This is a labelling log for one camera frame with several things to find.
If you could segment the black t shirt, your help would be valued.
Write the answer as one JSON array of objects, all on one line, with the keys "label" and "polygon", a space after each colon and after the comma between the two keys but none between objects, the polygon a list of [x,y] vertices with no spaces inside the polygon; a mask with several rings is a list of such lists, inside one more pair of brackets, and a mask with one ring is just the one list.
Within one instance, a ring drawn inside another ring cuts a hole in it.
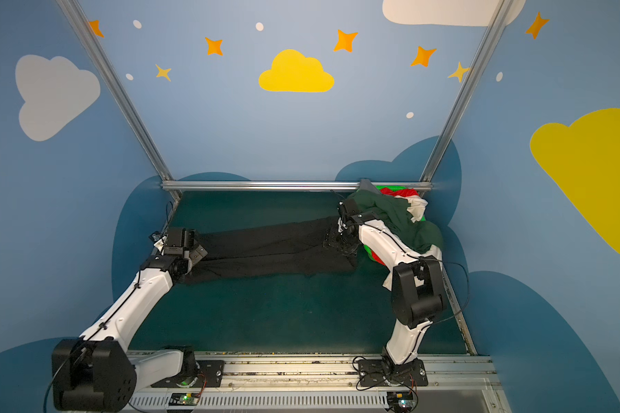
[{"label": "black t shirt", "polygon": [[358,243],[341,239],[337,217],[201,234],[208,254],[184,277],[187,285],[267,275],[351,272]]}]

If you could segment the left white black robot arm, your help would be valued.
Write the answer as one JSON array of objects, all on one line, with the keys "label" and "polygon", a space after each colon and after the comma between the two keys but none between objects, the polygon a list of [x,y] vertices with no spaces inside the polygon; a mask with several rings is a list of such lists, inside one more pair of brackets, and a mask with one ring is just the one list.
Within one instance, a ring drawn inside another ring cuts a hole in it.
[{"label": "left white black robot arm", "polygon": [[199,367],[188,348],[158,350],[138,361],[127,351],[151,310],[206,254],[196,245],[165,247],[150,256],[103,316],[80,337],[54,348],[43,404],[59,411],[118,412],[136,392],[162,380],[182,388],[196,385]]}]

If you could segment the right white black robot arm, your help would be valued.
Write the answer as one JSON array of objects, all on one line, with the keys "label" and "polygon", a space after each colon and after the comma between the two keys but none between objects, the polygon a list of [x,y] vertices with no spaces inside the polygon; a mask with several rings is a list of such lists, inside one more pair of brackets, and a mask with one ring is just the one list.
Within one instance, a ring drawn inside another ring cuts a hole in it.
[{"label": "right white black robot arm", "polygon": [[405,245],[382,220],[339,219],[327,242],[344,252],[367,246],[389,269],[384,287],[391,292],[395,326],[382,352],[380,376],[389,381],[413,378],[420,370],[420,344],[448,304],[441,260]]}]

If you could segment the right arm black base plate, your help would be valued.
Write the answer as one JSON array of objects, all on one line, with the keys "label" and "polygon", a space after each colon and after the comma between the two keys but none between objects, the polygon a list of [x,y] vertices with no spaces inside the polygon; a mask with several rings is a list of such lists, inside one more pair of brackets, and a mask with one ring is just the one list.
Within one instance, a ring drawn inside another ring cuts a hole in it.
[{"label": "right arm black base plate", "polygon": [[423,361],[416,359],[410,363],[396,365],[388,359],[370,360],[356,357],[352,367],[358,374],[358,390],[368,390],[380,386],[422,387],[429,381]]}]

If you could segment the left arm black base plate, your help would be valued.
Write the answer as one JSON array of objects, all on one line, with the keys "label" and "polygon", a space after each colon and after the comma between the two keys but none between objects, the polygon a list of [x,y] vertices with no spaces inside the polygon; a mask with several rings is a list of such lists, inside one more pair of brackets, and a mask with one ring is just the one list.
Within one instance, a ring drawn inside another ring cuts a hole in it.
[{"label": "left arm black base plate", "polygon": [[222,360],[195,361],[192,368],[183,368],[181,373],[152,384],[152,388],[217,388],[221,385],[224,368]]}]

